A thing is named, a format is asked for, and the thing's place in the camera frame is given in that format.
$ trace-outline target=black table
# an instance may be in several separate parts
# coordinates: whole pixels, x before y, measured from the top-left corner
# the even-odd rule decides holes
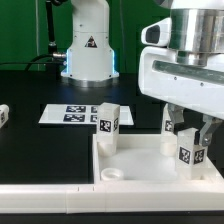
[[[0,184],[92,183],[92,134],[95,126],[39,125],[46,104],[130,106],[134,126],[120,133],[160,133],[164,103],[143,96],[136,74],[123,74],[119,84],[78,88],[45,72],[0,72],[0,104],[10,107],[10,119],[0,130]],[[186,122],[200,128],[202,116],[185,112]],[[213,138],[209,157],[224,168],[223,126]],[[224,212],[122,213],[74,215],[1,215],[0,223],[223,223]]]

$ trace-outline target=white cylinder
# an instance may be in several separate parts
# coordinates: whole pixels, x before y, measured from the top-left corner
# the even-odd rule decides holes
[[[106,168],[101,172],[101,180],[103,181],[119,181],[124,179],[122,170],[115,168]]]

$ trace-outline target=white plastic housing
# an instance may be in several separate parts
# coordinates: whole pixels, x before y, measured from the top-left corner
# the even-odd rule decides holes
[[[206,79],[183,77],[154,68],[155,61],[175,62],[176,52],[156,47],[146,47],[140,58],[139,87],[143,94],[173,103],[216,118],[224,119],[224,85]],[[212,55],[207,67],[212,71],[224,71],[224,55]]]
[[[172,9],[224,9],[224,0],[174,0]]]
[[[162,20],[158,23],[155,23],[151,26],[146,27],[142,31],[142,35],[141,35],[142,43],[145,44],[145,45],[158,46],[158,47],[167,46],[168,43],[170,42],[171,25],[172,25],[171,18],[166,18],[166,19],[164,19],[164,20]],[[160,37],[159,37],[159,42],[157,44],[149,43],[146,40],[147,30],[150,29],[151,27],[154,27],[154,26],[159,26],[159,28],[160,28]]]
[[[114,51],[109,46],[109,5],[106,0],[71,0],[73,43],[67,51],[62,76],[79,81],[105,81],[118,77]]]

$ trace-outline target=robot logo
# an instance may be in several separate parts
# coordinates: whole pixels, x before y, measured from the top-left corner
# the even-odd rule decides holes
[[[85,47],[90,47],[90,48],[97,48],[96,42],[93,38],[93,36],[91,36],[87,42],[87,44],[85,45]]]

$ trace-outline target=black sticker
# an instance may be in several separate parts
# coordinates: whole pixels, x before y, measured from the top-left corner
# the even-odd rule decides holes
[[[100,131],[111,132],[111,121],[100,120]]]
[[[87,42],[87,44],[85,45],[85,47],[90,47],[90,48],[97,48],[96,42],[94,40],[94,38],[91,36]]]
[[[114,131],[116,131],[119,127],[118,118],[114,121]]]
[[[172,132],[172,126],[173,126],[172,121],[166,120],[165,131]]]
[[[85,113],[86,106],[68,106],[66,112]]]
[[[180,147],[179,159],[187,164],[190,164],[191,152]]]
[[[98,110],[98,107],[97,106],[91,107],[91,113],[96,114],[97,113],[97,110]]]
[[[93,122],[93,123],[96,123],[97,122],[97,115],[91,115],[90,121]]]
[[[194,154],[194,164],[199,164],[204,162],[205,150],[199,150]]]
[[[4,112],[1,114],[1,122],[2,122],[2,123],[5,122],[5,113],[4,113]]]
[[[82,123],[82,122],[85,122],[85,115],[83,115],[83,114],[66,114],[64,116],[64,122]]]

